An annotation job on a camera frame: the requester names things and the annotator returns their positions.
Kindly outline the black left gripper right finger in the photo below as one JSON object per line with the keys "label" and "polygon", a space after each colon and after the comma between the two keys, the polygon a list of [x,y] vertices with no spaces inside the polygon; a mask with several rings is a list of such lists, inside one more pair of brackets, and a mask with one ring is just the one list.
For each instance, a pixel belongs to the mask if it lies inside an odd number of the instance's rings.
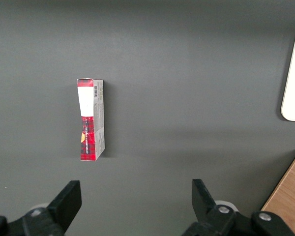
{"label": "black left gripper right finger", "polygon": [[197,221],[184,236],[293,236],[294,232],[275,213],[256,211],[243,216],[225,204],[217,204],[201,179],[192,180],[192,207]]}

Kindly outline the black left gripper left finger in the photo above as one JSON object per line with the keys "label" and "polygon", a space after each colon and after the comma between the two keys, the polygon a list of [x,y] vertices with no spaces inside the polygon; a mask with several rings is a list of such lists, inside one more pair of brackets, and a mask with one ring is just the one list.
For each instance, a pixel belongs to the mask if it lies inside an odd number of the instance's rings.
{"label": "black left gripper left finger", "polygon": [[80,182],[72,180],[46,207],[33,208],[13,222],[0,216],[0,236],[63,236],[81,205]]}

